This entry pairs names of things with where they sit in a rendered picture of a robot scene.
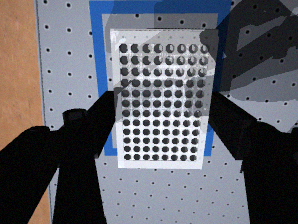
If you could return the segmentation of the blue tape outline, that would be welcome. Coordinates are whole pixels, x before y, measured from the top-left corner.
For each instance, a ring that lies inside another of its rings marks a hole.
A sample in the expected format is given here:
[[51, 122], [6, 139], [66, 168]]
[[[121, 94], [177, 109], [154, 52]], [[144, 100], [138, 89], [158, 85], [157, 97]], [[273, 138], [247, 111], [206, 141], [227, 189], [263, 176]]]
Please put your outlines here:
[[[113, 0], [89, 1], [99, 98], [108, 91], [102, 14], [218, 13], [219, 43], [212, 91], [220, 91], [232, 0]], [[211, 156], [214, 130], [207, 126], [204, 156]], [[112, 132], [104, 145], [105, 156], [118, 156]]]

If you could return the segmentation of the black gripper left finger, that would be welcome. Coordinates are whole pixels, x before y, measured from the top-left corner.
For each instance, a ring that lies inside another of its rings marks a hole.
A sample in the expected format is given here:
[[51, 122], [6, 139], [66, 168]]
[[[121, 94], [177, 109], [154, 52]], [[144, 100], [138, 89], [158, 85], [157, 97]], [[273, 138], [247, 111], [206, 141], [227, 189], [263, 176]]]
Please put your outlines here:
[[0, 224], [28, 224], [57, 168], [52, 224], [107, 224], [95, 159], [115, 123], [114, 91], [62, 115], [58, 130], [33, 126], [0, 151]]

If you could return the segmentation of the white well plate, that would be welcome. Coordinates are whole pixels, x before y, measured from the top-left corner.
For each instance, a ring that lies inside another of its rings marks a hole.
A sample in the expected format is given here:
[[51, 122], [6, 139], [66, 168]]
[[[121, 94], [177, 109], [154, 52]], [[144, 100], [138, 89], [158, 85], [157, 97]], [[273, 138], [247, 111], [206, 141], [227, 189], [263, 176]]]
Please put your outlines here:
[[218, 31], [110, 29], [118, 168], [202, 169]]

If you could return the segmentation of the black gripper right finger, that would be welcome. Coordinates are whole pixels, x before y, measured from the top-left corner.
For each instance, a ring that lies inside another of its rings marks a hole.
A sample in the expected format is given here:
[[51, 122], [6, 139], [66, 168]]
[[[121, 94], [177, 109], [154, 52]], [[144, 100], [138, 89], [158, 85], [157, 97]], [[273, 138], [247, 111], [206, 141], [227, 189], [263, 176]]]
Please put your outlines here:
[[250, 224], [298, 224], [298, 127], [285, 133], [257, 120], [212, 91], [208, 123], [242, 160]]

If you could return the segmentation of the grey perforated base plate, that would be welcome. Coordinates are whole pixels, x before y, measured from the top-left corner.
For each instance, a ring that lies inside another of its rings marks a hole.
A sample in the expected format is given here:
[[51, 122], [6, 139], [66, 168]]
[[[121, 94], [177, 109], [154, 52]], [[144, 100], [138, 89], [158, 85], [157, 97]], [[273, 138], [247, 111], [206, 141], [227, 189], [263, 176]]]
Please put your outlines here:
[[[43, 126], [98, 99], [89, 1], [34, 0]], [[108, 91], [110, 29], [216, 30], [218, 13], [102, 14]], [[298, 0], [232, 0], [220, 94], [280, 132], [298, 127]], [[214, 131], [202, 169], [118, 168], [95, 159], [107, 224], [250, 224], [242, 160]]]

